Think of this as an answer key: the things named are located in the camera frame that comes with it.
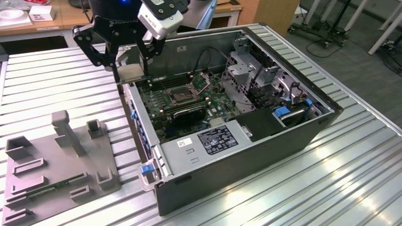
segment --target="wooden cabinet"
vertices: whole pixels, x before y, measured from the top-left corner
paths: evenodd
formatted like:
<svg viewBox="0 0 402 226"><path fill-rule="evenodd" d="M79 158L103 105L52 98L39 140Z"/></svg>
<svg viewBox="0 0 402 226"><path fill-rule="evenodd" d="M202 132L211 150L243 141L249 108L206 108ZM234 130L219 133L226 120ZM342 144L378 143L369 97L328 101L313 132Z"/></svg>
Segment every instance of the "wooden cabinet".
<svg viewBox="0 0 402 226"><path fill-rule="evenodd" d="M239 25L263 22L282 36L292 24L300 0L238 0L243 6Z"/></svg>

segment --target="blue latch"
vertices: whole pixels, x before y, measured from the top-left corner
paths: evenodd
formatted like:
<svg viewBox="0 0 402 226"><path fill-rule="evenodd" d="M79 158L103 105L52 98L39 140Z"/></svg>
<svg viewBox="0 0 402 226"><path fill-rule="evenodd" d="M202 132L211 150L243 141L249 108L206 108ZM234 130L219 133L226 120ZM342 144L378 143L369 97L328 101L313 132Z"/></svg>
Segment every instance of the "blue latch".
<svg viewBox="0 0 402 226"><path fill-rule="evenodd" d="M312 107L313 105L313 101L309 98L306 99L306 104L309 105L309 107Z"/></svg>
<svg viewBox="0 0 402 226"><path fill-rule="evenodd" d="M290 113L290 110L289 110L288 107L280 107L280 108L276 109L276 115L277 115L277 117L281 117L281 116L284 116L284 115L286 115L289 113Z"/></svg>
<svg viewBox="0 0 402 226"><path fill-rule="evenodd" d="M155 169L154 169L154 165L153 164L141 167L141 173L142 173L143 176L149 175L154 171L155 171Z"/></svg>
<svg viewBox="0 0 402 226"><path fill-rule="evenodd" d="M131 119L137 119L138 118L138 113L137 113L137 110L133 110L131 111Z"/></svg>

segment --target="power supply label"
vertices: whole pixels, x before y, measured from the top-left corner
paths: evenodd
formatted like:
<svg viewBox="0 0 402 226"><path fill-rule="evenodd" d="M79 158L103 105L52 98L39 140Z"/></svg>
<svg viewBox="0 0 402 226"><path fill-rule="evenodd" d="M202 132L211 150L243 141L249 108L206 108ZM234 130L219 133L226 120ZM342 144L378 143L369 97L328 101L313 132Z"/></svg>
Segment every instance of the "power supply label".
<svg viewBox="0 0 402 226"><path fill-rule="evenodd" d="M239 144L226 126L211 129L198 136L210 155L217 154Z"/></svg>

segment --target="gray plastic mount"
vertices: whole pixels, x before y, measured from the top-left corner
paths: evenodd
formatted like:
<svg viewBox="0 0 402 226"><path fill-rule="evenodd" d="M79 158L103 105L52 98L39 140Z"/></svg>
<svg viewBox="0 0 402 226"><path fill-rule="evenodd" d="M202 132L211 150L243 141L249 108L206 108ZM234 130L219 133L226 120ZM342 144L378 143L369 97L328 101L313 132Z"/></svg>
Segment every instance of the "gray plastic mount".
<svg viewBox="0 0 402 226"><path fill-rule="evenodd" d="M71 129L67 111L52 113L56 134L10 139L3 224L27 226L121 189L106 124Z"/></svg>

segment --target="metal pole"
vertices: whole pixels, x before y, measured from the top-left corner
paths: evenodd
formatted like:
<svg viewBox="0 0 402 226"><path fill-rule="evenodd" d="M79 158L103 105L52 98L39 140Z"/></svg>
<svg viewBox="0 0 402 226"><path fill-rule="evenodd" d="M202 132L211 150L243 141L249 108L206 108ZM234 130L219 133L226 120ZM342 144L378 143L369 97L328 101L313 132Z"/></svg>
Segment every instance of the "metal pole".
<svg viewBox="0 0 402 226"><path fill-rule="evenodd" d="M388 39L389 35L392 34L392 32L396 30L397 26L400 25L400 23L402 22L402 13L398 15L397 19L394 20L394 22L392 23L389 29L385 31L385 33L382 34L381 38L378 39L377 43L374 44L374 46L372 47L369 54L373 55L376 53L376 51L378 50L380 46L382 46L385 40Z"/></svg>
<svg viewBox="0 0 402 226"><path fill-rule="evenodd" d="M393 20L396 20L396 17L397 17L397 15L398 15L400 11L401 11L401 8L402 8L402 2L400 3L397 9L393 11L390 17L388 18L386 22L385 22L384 25L381 26L380 30L384 31L384 29L390 25L390 22L392 22Z"/></svg>
<svg viewBox="0 0 402 226"><path fill-rule="evenodd" d="M317 6L318 6L320 2L321 2L321 0L316 0L316 1L313 2L312 9L310 9L310 11L309 11L309 13L308 13L308 16L306 16L306 24L310 23L310 20L312 20L312 17L313 17L313 15L314 15L314 13L316 13Z"/></svg>
<svg viewBox="0 0 402 226"><path fill-rule="evenodd" d="M337 31L337 27L340 25L340 21L341 21L341 19L344 17L344 14L345 14L345 11L348 9L348 6L349 6L350 2L352 2L352 0L348 0L348 2L344 4L344 8L341 10L341 13L340 13L338 17L337 17L337 21L336 21L336 23L333 25L332 33L336 33L336 31Z"/></svg>
<svg viewBox="0 0 402 226"><path fill-rule="evenodd" d="M326 20L328 20L329 14L330 14L332 11L333 11L333 8L334 8L334 6L336 6L337 1L338 1L338 0L333 0L333 1L330 2L329 7L328 7L328 9L326 9L326 12L325 12L325 14L322 15L321 21L326 21Z"/></svg>
<svg viewBox="0 0 402 226"><path fill-rule="evenodd" d="M364 11L364 9L365 9L365 6L366 6L366 4L368 4L368 1L369 1L369 0L364 0L362 3L360 4L360 7L358 7L356 13L353 14L353 17L352 17L352 19L350 19L350 21L349 21L349 23L348 23L348 25L346 25L346 27L345 27L345 31L346 31L346 32L349 32L352 26L353 26L354 23L357 22L357 19L358 19L360 15L362 14L362 11Z"/></svg>

